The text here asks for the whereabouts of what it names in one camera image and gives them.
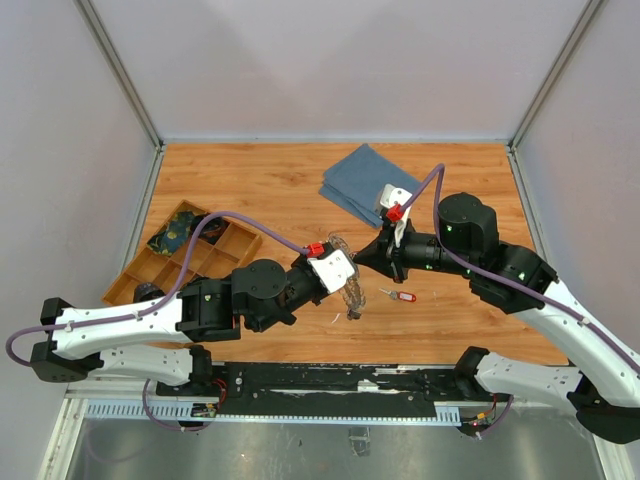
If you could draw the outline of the metal disc with keyrings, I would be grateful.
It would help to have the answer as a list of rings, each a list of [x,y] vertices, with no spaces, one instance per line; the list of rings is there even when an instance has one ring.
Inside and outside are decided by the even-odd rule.
[[[366,297],[360,282],[358,266],[353,262],[355,253],[337,232],[329,234],[328,242],[334,249],[340,249],[354,266],[355,274],[347,280],[346,285],[340,290],[340,294],[347,307],[347,319],[359,320],[366,306]]]

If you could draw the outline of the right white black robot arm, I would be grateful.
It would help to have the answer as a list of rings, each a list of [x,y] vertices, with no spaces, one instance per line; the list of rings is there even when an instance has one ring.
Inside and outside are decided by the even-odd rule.
[[[566,366],[516,361],[469,347],[453,370],[455,392],[520,397],[576,417],[616,444],[639,438],[639,355],[597,320],[536,252],[500,240],[495,211],[468,193],[436,209],[435,233],[416,231],[411,194],[386,185],[378,198],[383,225],[354,260],[396,283],[411,270],[460,275],[472,294],[542,333],[563,352]]]

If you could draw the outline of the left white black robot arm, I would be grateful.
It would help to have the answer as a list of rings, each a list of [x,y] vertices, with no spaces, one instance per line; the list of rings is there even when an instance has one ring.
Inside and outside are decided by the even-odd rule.
[[[243,329],[261,333],[277,323],[292,325],[296,310],[320,304],[353,273],[335,255],[300,257],[290,269],[259,259],[224,278],[197,278],[174,293],[135,304],[84,310],[51,298],[41,313],[48,336],[33,346],[29,365],[50,383],[112,372],[181,385],[200,396],[214,383],[209,356],[194,348],[170,360],[158,344],[231,341]]]

